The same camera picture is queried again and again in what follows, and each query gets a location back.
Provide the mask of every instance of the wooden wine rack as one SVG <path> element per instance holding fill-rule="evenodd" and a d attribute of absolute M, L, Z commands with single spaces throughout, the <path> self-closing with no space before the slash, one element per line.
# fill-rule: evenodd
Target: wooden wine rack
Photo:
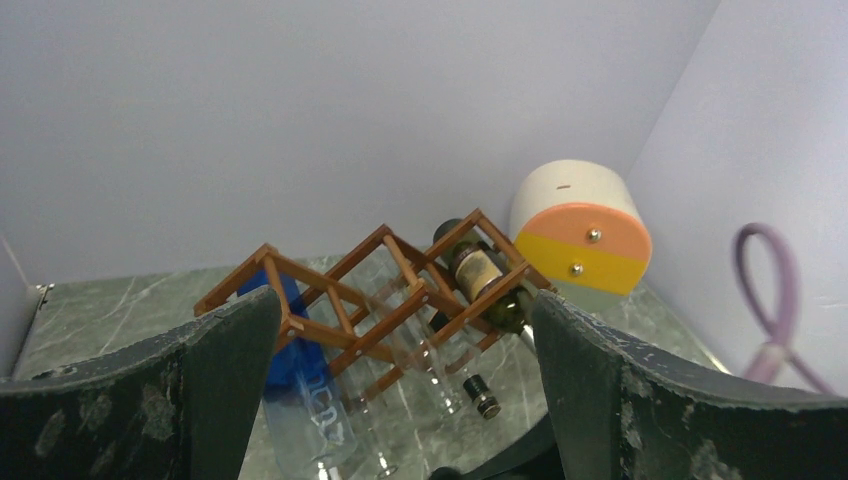
<path fill-rule="evenodd" d="M 455 292 L 458 286 L 453 276 L 437 263 L 436 259 L 475 226 L 489 236 L 495 251 L 503 253 L 510 267 L 509 271 L 491 288 L 465 307 L 456 297 Z M 358 336 L 354 332 L 354 327 L 370 315 L 368 298 L 361 291 L 342 283 L 340 279 L 381 246 L 385 246 L 389 251 L 401 273 L 398 278 L 383 288 L 406 287 L 409 296 L 399 307 L 375 323 L 364 335 Z M 280 297 L 283 312 L 277 334 L 277 351 L 298 336 L 339 348 L 342 353 L 329 364 L 330 373 L 334 376 L 343 372 L 363 355 L 394 363 L 391 350 L 380 342 L 425 305 L 440 310 L 451 318 L 447 325 L 430 337 L 430 342 L 434 346 L 438 347 L 456 334 L 463 325 L 469 323 L 485 334 L 485 337 L 477 344 L 481 350 L 485 351 L 501 337 L 501 333 L 479 318 L 483 311 L 525 279 L 537 288 L 553 289 L 550 282 L 522 257 L 512 242 L 480 209 L 476 209 L 424 252 L 395 235 L 386 225 L 381 225 L 323 274 L 281 255 L 276 248 L 266 243 L 201 298 L 194 306 L 194 314 L 202 315 L 226 303 L 230 295 L 261 269 L 265 270 L 271 288 Z M 421 271 L 429 274 L 435 283 L 434 286 L 418 276 Z M 308 307 L 326 293 L 337 317 L 338 326 L 331 327 L 293 314 L 289 307 L 290 299 L 286 298 L 280 282 L 281 273 L 309 286 L 301 295 L 304 307 Z M 356 306 L 356 310 L 348 314 L 343 301 Z M 384 391 L 401 376 L 403 371 L 398 366 L 394 366 L 368 389 L 369 396 Z"/>

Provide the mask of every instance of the dark wine bottle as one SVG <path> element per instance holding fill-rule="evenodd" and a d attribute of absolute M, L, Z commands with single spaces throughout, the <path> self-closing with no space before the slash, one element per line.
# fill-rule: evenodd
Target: dark wine bottle
<path fill-rule="evenodd" d="M 433 243 L 447 235 L 461 221 L 453 218 L 439 225 L 433 235 Z M 486 293 L 507 272 L 506 262 L 474 229 L 450 245 L 441 258 L 469 303 Z M 490 305 L 481 318 L 502 332 L 519 335 L 535 354 L 533 327 L 528 317 L 532 302 L 530 292 L 517 285 Z"/>
<path fill-rule="evenodd" d="M 444 328 L 449 321 L 447 315 L 436 312 L 428 323 L 435 333 Z M 447 373 L 460 377 L 462 388 L 471 399 L 477 413 L 484 419 L 490 420 L 500 413 L 501 405 L 478 373 L 478 360 L 482 353 L 465 328 L 451 335 L 439 347 L 439 354 L 448 367 Z"/>

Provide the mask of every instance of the marble countertop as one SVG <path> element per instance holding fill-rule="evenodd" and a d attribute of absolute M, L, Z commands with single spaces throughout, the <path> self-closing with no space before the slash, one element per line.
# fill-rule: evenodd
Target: marble countertop
<path fill-rule="evenodd" d="M 326 271 L 339 258 L 303 263 Z M 181 325 L 193 319 L 195 302 L 231 270 L 212 268 L 56 285 L 37 313 L 14 377 L 30 378 Z M 621 304 L 597 317 L 680 357 L 715 368 L 697 339 L 645 286 L 638 286 Z M 426 478 L 429 471 L 442 465 L 472 469 L 513 443 L 546 413 L 539 365 L 517 337 L 504 337 L 486 351 L 479 369 L 502 407 L 489 421 L 468 406 L 453 415 L 451 422 L 419 422 L 415 408 L 419 396 L 414 381 L 407 377 L 383 394 L 390 408 L 381 428 L 387 432 L 391 454 L 400 467 L 391 478 Z M 284 478 L 276 465 L 262 408 L 239 478 Z"/>

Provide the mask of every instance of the white wall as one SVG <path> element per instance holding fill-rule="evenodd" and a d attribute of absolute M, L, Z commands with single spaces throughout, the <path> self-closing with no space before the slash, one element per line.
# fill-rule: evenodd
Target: white wall
<path fill-rule="evenodd" d="M 717 4 L 3 2 L 0 228 L 45 283 L 503 225 L 544 162 L 630 167 Z"/>
<path fill-rule="evenodd" d="M 764 334 L 737 290 L 732 238 L 751 221 L 776 226 L 802 271 L 796 349 L 848 394 L 844 2 L 722 2 L 628 183 L 654 239 L 650 284 L 736 373 Z M 803 385 L 792 372 L 780 383 Z"/>
<path fill-rule="evenodd" d="M 12 373 L 39 298 L 0 231 L 0 377 Z"/>

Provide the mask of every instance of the silver knob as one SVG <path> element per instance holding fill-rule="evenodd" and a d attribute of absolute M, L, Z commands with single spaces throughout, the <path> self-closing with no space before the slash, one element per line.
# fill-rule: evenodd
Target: silver knob
<path fill-rule="evenodd" d="M 601 239 L 601 231 L 597 228 L 593 228 L 586 234 L 586 238 L 588 238 L 592 243 L 597 243 Z"/>

